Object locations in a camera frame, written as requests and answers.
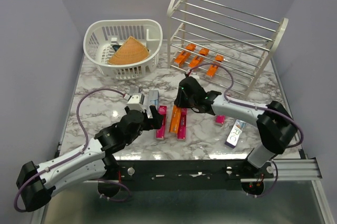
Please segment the orange toothpaste box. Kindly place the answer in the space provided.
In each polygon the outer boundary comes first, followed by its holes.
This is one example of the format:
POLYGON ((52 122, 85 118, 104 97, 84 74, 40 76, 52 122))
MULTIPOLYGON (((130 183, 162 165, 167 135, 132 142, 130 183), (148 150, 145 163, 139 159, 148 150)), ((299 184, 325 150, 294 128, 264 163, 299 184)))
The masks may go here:
POLYGON ((195 44, 188 44, 184 51, 180 52, 180 54, 177 56, 177 58, 174 60, 174 65, 178 67, 182 67, 183 64, 187 61, 187 59, 190 57, 191 52, 193 52, 196 48, 195 44))
POLYGON ((206 49, 206 48, 202 48, 200 51, 199 51, 199 55, 198 56, 195 56, 192 61, 190 62, 189 64, 189 67, 190 68, 193 68, 193 67, 196 67, 197 65, 199 65, 203 60, 204 60, 204 57, 207 56, 209 53, 209 50, 206 49))
POLYGON ((212 79, 215 76, 215 73, 222 61, 224 61, 224 57, 222 55, 216 55, 213 65, 211 65, 208 71, 206 72, 205 77, 207 79, 212 79))
POLYGON ((179 125, 180 125, 180 118, 181 118, 181 108, 177 107, 176 105, 173 106, 172 115, 171 115, 171 122, 170 122, 170 133, 178 133, 179 125))

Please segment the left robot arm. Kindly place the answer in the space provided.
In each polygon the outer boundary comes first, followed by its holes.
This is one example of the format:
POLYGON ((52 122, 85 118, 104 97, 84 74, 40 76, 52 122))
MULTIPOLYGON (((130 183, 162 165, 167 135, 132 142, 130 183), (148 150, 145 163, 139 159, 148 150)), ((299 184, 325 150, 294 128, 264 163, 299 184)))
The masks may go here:
POLYGON ((29 161, 22 165, 16 186, 18 193, 14 208, 18 212, 33 212, 45 206, 56 191, 56 184, 80 168, 100 161, 99 174, 112 179, 117 172, 114 153, 130 145, 143 131, 160 129, 163 122, 155 106, 150 106, 152 116, 139 110, 125 108, 126 115, 117 123, 101 129, 82 147, 39 165, 29 161))

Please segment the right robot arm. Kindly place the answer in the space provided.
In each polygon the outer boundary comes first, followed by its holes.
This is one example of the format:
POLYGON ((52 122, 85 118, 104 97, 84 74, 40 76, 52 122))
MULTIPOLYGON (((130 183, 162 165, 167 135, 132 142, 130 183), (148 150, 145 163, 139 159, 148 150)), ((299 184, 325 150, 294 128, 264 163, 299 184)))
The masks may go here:
POLYGON ((255 104, 229 97, 219 91, 206 92, 191 76, 180 81, 174 105, 194 109, 202 114, 224 115, 255 126, 261 143, 248 154, 242 165, 243 173, 250 178, 259 174, 267 161, 283 154, 300 130, 278 101, 255 104))

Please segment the cream metal shelf rack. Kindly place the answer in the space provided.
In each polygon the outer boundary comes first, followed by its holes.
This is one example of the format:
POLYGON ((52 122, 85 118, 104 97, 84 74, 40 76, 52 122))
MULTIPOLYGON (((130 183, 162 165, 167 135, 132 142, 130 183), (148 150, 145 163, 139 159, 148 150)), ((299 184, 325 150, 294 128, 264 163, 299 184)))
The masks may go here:
POLYGON ((232 94, 247 97, 274 56, 288 27, 279 21, 248 13, 212 0, 171 0, 167 13, 167 66, 183 71, 202 48, 209 50, 196 69, 200 79, 228 87, 232 94), (174 60, 188 44, 196 48, 182 67, 174 60), (216 55, 222 61, 212 79, 205 77, 216 55))

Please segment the pink toothpaste box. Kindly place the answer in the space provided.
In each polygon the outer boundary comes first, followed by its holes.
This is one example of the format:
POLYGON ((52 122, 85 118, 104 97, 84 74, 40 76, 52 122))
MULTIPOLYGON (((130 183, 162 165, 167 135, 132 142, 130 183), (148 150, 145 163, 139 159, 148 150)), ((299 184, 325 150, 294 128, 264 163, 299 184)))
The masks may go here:
POLYGON ((166 115, 167 115, 167 107, 159 106, 158 113, 163 116, 162 125, 160 129, 156 131, 156 139, 163 140, 165 138, 165 127, 166 127, 166 115))
POLYGON ((186 139, 186 115, 187 115, 187 109, 182 108, 179 128, 178 128, 178 133, 177 133, 177 139, 179 141, 184 141, 186 139))
POLYGON ((217 125, 223 125, 225 122, 225 116, 224 115, 217 115, 215 119, 215 123, 217 125))

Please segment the silver Rio toothpaste box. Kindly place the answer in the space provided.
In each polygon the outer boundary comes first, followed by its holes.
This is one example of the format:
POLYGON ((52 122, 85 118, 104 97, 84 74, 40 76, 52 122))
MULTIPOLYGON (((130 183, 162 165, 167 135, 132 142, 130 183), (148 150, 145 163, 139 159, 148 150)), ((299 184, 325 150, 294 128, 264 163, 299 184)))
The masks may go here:
POLYGON ((226 141, 225 145, 230 148, 235 148, 237 143, 239 142, 240 135, 246 125, 246 122, 242 120, 236 120, 226 141))
POLYGON ((147 98, 147 114, 149 118, 152 118, 151 106, 154 106, 158 110, 159 91, 156 89, 149 90, 147 98))

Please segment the woven orange conical hat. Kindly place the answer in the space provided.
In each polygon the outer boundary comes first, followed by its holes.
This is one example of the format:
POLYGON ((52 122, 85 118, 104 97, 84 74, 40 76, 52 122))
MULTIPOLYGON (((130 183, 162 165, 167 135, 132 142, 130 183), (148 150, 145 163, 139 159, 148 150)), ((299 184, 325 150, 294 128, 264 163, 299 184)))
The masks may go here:
POLYGON ((109 51, 111 57, 107 61, 110 65, 128 65, 138 63, 147 59, 150 55, 149 50, 133 36, 130 36, 116 52, 112 48, 113 45, 117 44, 111 42, 111 50, 109 51))

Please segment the white plastic basket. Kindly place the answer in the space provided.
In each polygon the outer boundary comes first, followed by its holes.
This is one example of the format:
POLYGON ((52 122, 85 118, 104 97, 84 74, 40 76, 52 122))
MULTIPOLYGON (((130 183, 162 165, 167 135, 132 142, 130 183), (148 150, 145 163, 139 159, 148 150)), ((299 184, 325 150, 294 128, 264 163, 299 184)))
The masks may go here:
POLYGON ((87 29, 83 49, 101 74, 137 79, 156 69, 162 40, 161 25, 154 20, 105 20, 87 29))

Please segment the dark object in basket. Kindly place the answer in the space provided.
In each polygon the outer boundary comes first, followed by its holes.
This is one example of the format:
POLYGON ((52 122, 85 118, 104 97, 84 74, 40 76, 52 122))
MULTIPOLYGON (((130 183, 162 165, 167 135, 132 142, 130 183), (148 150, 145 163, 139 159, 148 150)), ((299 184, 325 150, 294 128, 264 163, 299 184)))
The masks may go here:
POLYGON ((112 48, 114 49, 114 51, 118 51, 119 48, 121 47, 121 45, 113 45, 112 48))

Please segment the black mounting base rail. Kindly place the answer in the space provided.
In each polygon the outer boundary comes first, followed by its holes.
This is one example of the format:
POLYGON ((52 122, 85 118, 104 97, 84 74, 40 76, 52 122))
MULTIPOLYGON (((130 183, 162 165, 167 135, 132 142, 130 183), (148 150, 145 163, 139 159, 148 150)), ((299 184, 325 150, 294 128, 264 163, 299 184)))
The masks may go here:
POLYGON ((241 181, 273 178, 271 165, 245 168, 244 159, 123 160, 103 179, 118 180, 131 191, 241 190, 241 181))

